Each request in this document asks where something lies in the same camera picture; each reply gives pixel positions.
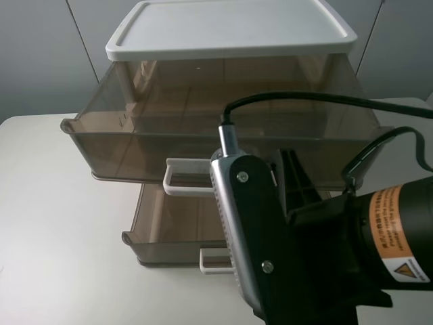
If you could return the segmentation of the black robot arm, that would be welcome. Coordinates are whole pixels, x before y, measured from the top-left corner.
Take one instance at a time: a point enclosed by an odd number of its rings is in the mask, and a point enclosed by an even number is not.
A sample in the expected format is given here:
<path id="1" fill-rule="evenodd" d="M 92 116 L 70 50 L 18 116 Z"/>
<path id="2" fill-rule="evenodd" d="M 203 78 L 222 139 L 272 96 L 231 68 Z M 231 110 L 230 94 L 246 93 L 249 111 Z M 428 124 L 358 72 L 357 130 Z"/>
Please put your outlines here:
<path id="1" fill-rule="evenodd" d="M 240 279 L 266 324 L 356 324 L 390 290 L 432 290 L 431 178 L 328 200 L 302 181 L 283 208 L 265 162 L 243 156 L 230 183 Z"/>

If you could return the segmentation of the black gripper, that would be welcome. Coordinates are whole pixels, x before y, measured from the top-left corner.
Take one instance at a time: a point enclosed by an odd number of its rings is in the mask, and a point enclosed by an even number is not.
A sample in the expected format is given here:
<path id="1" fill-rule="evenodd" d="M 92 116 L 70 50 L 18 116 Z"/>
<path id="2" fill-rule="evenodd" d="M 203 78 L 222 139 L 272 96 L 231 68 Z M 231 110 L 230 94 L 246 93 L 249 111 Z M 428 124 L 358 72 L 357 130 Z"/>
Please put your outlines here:
<path id="1" fill-rule="evenodd" d="M 367 265 L 346 199 L 309 196 L 283 213 L 271 173 L 255 156 L 233 163 L 233 258 L 240 288 L 266 324 L 356 324 L 360 305 L 391 307 Z"/>

